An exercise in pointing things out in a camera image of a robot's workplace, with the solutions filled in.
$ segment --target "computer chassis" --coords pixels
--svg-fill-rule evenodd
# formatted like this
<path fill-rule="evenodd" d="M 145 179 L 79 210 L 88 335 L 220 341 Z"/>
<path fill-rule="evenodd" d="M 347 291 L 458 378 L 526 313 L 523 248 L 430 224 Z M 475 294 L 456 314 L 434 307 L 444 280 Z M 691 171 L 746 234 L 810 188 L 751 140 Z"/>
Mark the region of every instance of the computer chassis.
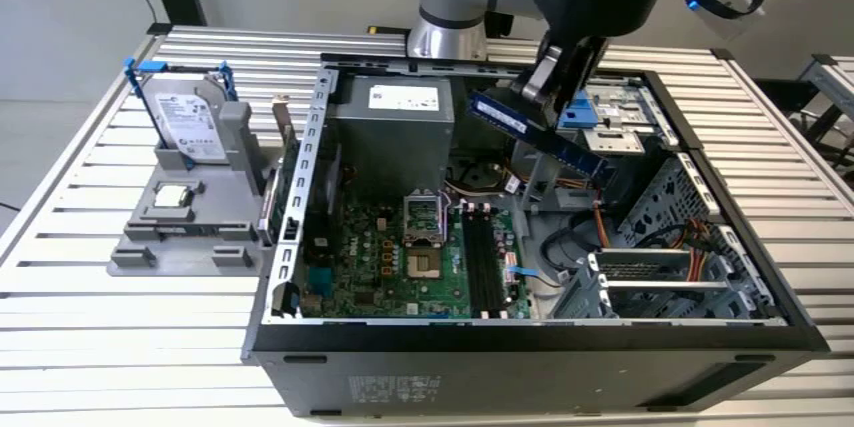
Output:
<path fill-rule="evenodd" d="M 261 273 L 244 358 L 296 416 L 546 414 L 702 410 L 803 364 L 827 344 L 762 247 L 703 146 L 654 72 L 654 93 L 740 241 L 778 323 L 706 319 L 299 318 L 303 226 L 327 104 L 351 76 L 512 79 L 515 65 L 324 55 L 288 193 L 275 262 Z"/>

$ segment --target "aluminum workbench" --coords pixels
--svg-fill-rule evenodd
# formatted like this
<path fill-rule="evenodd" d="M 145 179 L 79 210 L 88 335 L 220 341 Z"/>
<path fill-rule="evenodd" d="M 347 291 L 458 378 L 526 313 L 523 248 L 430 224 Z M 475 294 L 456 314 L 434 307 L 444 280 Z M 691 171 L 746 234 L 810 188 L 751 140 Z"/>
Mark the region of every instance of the aluminum workbench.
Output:
<path fill-rule="evenodd" d="M 800 80 L 812 82 L 834 106 L 854 119 L 854 57 L 814 55 Z"/>
<path fill-rule="evenodd" d="M 490 59 L 530 63 L 535 49 L 530 41 L 492 41 Z M 271 96 L 289 95 L 297 112 L 307 107 L 320 52 L 399 56 L 404 40 L 175 27 L 135 55 L 207 67 L 228 60 L 252 128 L 275 142 Z M 735 62 L 707 50 L 614 46 L 602 67 L 660 74 L 832 355 L 699 414 L 344 423 L 854 424 L 850 190 Z M 269 380 L 239 359 L 256 279 L 105 272 L 155 165 L 156 134 L 127 94 L 119 75 L 0 239 L 0 412 L 9 413 L 0 424 L 283 425 L 292 419 Z"/>

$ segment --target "metal sheet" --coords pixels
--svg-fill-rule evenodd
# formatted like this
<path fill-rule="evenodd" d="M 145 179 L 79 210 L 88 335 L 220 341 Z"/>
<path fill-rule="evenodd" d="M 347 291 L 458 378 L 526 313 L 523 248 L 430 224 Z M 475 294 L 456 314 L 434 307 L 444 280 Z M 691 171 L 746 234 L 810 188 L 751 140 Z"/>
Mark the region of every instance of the metal sheet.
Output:
<path fill-rule="evenodd" d="M 803 197 L 810 199 L 832 199 L 832 192 L 827 189 L 748 189 L 742 187 L 730 187 L 730 193 L 735 197 Z"/>
<path fill-rule="evenodd" d="M 823 265 L 854 267 L 854 244 L 851 243 L 771 243 L 764 247 L 780 267 Z"/>
<path fill-rule="evenodd" d="M 269 95 L 289 92 L 297 99 L 307 98 L 304 91 L 313 82 L 319 65 L 316 53 L 335 50 L 401 55 L 403 38 L 176 27 L 156 58 L 213 67 L 227 54 L 241 84 L 241 95 L 252 104 L 252 128 L 256 133 L 268 134 L 272 140 L 275 124 L 269 116 Z M 536 43 L 526 41 L 492 41 L 490 47 L 494 60 L 506 56 L 523 63 L 531 62 L 535 51 Z M 694 125 L 703 142 L 740 144 L 746 146 L 744 152 L 756 145 L 782 146 L 799 152 L 774 122 L 767 117 L 763 122 L 762 117 L 754 115 L 752 100 L 744 100 L 732 92 L 740 84 L 708 51 L 614 46 L 604 59 L 603 67 L 608 66 L 652 69 L 662 74 L 666 85 L 687 89 L 676 90 L 686 113 L 711 116 L 700 117 L 700 124 L 720 124 Z M 239 425 L 248 417 L 255 422 L 285 423 L 291 419 L 275 392 L 261 384 L 264 379 L 256 377 L 257 369 L 241 366 L 239 360 L 243 329 L 236 324 L 248 312 L 247 301 L 255 292 L 256 279 L 113 278 L 104 272 L 100 262 L 112 250 L 121 216 L 127 212 L 87 211 L 88 207 L 103 208 L 104 205 L 92 193 L 107 192 L 88 187 L 131 187 L 124 193 L 112 191 L 109 202 L 119 207 L 135 204 L 129 192 L 144 186 L 153 165 L 151 144 L 144 143 L 151 139 L 149 121 L 136 99 L 115 102 L 123 93 L 121 87 L 119 79 L 116 92 L 105 96 L 93 125 L 81 131 L 64 156 L 67 165 L 55 168 L 55 178 L 36 192 L 39 199 L 27 203 L 31 212 L 36 206 L 44 206 L 44 211 L 31 220 L 16 221 L 13 228 L 19 232 L 4 236 L 4 241 L 9 238 L 17 242 L 19 237 L 23 240 L 0 268 L 1 289 L 12 293 L 12 297 L 0 300 L 0 313 L 16 316 L 8 317 L 4 325 L 9 328 L 20 326 L 13 327 L 16 330 L 0 331 L 0 365 L 17 369 L 0 372 L 0 409 L 31 412 L 21 416 L 7 415 L 4 426 L 53 422 L 63 425 Z M 299 125 L 304 125 L 307 105 L 303 104 L 300 101 L 293 103 Z M 117 112 L 112 123 L 107 112 Z M 744 127 L 739 122 L 743 118 L 752 119 L 751 126 Z M 735 148 L 718 148 L 718 152 L 722 151 L 738 152 Z M 780 149 L 755 150 L 760 151 L 782 152 Z M 779 197 L 764 195 L 768 189 L 786 192 L 799 189 L 811 194 L 830 190 L 808 159 L 779 162 L 744 158 L 712 162 L 734 193 L 748 195 L 748 198 Z M 68 186 L 75 185 L 85 189 L 71 189 L 77 191 L 69 193 Z M 783 199 L 796 201 L 796 194 Z M 61 202 L 72 202 L 84 210 L 55 212 Z M 854 319 L 847 317 L 853 305 L 847 298 L 854 297 L 854 270 L 847 267 L 854 258 L 850 251 L 854 234 L 846 234 L 851 232 L 847 222 L 839 224 L 832 219 L 850 219 L 850 212 L 845 207 L 815 209 L 786 205 L 746 208 L 744 213 L 766 239 L 768 251 L 783 265 L 782 271 L 792 288 L 808 296 L 804 303 L 811 313 L 820 322 L 843 323 L 822 325 L 820 329 L 831 339 L 834 352 L 849 356 L 854 353 L 850 328 Z M 810 220 L 810 216 L 824 220 Z M 61 238 L 69 235 L 89 238 Z M 115 237 L 92 237 L 103 235 Z M 133 313 L 113 315 L 111 307 L 116 312 Z M 41 323 L 48 327 L 41 330 L 27 328 Z M 219 328 L 199 328 L 201 325 L 217 325 Z M 808 423 L 819 427 L 831 425 L 828 419 L 832 419 L 847 424 L 854 417 L 854 404 L 846 397 L 850 389 L 845 382 L 853 372 L 854 362 L 847 358 L 810 362 L 782 380 L 775 379 L 746 394 L 744 399 L 724 402 L 699 414 L 443 418 L 430 423 L 616 425 L 683 421 L 699 427 L 728 427 L 744 422 L 766 422 L 775 427 Z M 47 412 L 81 408 L 97 410 Z M 423 418 L 393 421 L 396 425 L 424 425 L 424 422 Z"/>
<path fill-rule="evenodd" d="M 796 152 L 752 152 L 752 149 L 740 152 L 708 150 L 706 156 L 714 161 L 722 160 L 780 160 L 796 162 L 800 156 Z"/>
<path fill-rule="evenodd" d="M 837 200 L 814 200 L 799 198 L 739 198 L 738 205 L 742 208 L 764 208 L 764 209 L 843 209 L 845 207 Z"/>

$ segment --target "motherboard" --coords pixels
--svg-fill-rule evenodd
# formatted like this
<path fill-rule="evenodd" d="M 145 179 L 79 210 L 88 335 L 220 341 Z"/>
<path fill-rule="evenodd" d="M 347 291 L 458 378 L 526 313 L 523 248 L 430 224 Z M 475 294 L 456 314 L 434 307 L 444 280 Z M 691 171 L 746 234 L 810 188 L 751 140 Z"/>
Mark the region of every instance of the motherboard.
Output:
<path fill-rule="evenodd" d="M 464 212 L 472 204 L 448 204 L 430 196 L 397 205 L 345 202 L 335 260 L 309 266 L 305 317 L 480 318 L 472 301 L 486 283 L 500 303 L 496 316 L 530 318 L 523 278 L 507 271 L 508 260 L 520 270 L 508 212 L 490 209 L 472 233 Z M 488 242 L 475 240 L 484 235 Z"/>

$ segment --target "blue tab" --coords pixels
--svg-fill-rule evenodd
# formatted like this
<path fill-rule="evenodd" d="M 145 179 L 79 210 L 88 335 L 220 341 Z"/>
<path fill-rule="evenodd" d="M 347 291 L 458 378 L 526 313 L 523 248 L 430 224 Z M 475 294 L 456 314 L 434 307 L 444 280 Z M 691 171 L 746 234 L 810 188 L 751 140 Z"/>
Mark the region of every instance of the blue tab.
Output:
<path fill-rule="evenodd" d="M 575 94 L 572 103 L 563 110 L 558 126 L 564 129 L 592 129 L 598 123 L 596 110 L 592 108 L 587 92 L 582 90 Z"/>
<path fill-rule="evenodd" d="M 524 275 L 526 277 L 536 277 L 539 275 L 536 269 L 523 269 L 518 265 L 508 265 L 507 271 L 514 274 Z"/>
<path fill-rule="evenodd" d="M 228 95 L 228 100 L 236 102 L 237 99 L 237 89 L 235 87 L 235 73 L 228 66 L 228 63 L 223 60 L 223 63 L 219 64 L 219 73 L 223 76 L 223 82 L 225 83 L 225 94 Z"/>
<path fill-rule="evenodd" d="M 165 72 L 169 66 L 163 60 L 143 60 L 139 63 L 139 67 L 136 70 L 139 72 L 152 73 L 152 72 Z"/>

